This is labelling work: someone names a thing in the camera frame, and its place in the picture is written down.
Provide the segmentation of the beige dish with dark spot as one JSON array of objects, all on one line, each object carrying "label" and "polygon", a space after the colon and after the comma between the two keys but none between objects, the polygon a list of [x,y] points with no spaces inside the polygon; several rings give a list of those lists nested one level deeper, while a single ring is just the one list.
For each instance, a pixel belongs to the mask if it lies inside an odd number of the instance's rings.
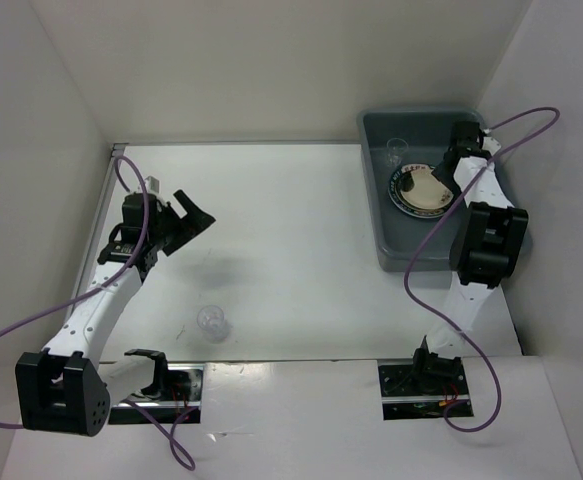
[{"label": "beige dish with dark spot", "polygon": [[426,164],[406,165],[397,180],[396,193],[405,204],[426,212],[444,210],[454,198]]}]

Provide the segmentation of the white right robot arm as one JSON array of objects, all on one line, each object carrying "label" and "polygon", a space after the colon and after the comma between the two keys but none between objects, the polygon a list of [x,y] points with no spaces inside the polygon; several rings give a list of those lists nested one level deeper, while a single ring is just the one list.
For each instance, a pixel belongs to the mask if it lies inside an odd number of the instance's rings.
[{"label": "white right robot arm", "polygon": [[398,387],[402,394],[459,393],[460,359],[442,358],[436,350],[466,341],[483,304],[517,264],[529,215],[500,186],[493,160],[499,150],[478,123],[457,122],[442,162],[433,169],[432,176],[462,198],[466,211],[449,253],[452,281],[443,325],[414,352],[413,366]]}]

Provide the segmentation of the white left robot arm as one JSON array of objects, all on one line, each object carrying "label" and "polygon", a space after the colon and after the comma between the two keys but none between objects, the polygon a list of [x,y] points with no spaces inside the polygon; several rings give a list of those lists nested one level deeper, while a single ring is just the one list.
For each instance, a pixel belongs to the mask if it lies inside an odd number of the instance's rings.
[{"label": "white left robot arm", "polygon": [[159,255],[175,253],[215,222],[183,191],[174,197],[183,216],[153,193],[125,197],[122,220],[98,256],[87,298],[41,351],[21,355],[15,375],[24,428],[94,436],[111,408],[131,394],[156,400],[168,393],[171,376],[160,351],[135,348],[114,364],[100,360]]}]

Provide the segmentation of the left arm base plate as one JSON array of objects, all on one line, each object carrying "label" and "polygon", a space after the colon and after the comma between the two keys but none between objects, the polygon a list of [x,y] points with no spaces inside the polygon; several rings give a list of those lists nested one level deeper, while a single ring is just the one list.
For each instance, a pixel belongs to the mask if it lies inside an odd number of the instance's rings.
[{"label": "left arm base plate", "polygon": [[200,422],[204,365],[170,362],[168,374],[160,389],[145,387],[131,393],[127,399],[149,413],[160,424],[170,425],[187,408],[192,408],[184,420]]}]

